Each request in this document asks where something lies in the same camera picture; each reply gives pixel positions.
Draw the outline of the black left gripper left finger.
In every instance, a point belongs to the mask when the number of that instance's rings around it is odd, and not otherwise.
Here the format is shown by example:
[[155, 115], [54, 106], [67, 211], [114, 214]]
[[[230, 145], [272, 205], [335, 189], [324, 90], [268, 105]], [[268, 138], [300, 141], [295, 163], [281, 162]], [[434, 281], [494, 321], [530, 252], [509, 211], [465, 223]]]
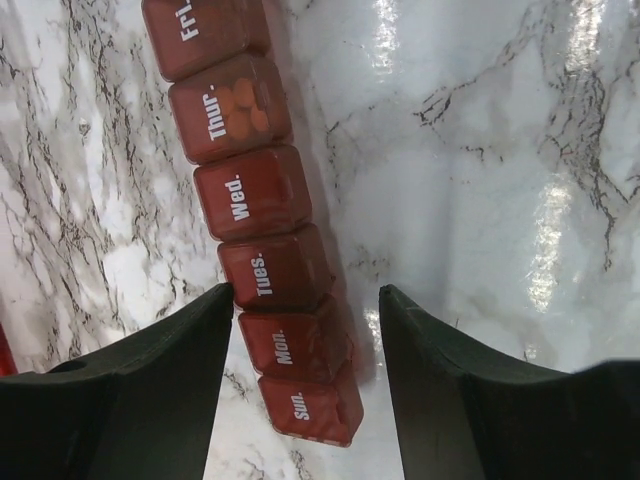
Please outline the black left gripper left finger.
[[2, 378], [2, 478], [202, 478], [232, 317], [219, 284], [109, 346]]

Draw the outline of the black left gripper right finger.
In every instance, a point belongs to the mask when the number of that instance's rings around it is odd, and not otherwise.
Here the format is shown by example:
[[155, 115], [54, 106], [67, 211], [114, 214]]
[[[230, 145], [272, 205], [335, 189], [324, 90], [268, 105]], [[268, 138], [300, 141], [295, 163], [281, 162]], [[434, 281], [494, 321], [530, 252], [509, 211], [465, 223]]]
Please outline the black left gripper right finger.
[[576, 373], [499, 352], [393, 285], [379, 313], [408, 479], [635, 479], [639, 364]]

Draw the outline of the red weekly pill organizer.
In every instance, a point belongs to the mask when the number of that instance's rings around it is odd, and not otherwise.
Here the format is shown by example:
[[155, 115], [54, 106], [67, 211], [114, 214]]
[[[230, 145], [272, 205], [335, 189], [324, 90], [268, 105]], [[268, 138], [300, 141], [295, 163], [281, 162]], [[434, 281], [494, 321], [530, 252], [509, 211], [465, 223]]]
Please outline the red weekly pill organizer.
[[259, 1], [142, 14], [273, 428], [346, 447], [364, 409]]

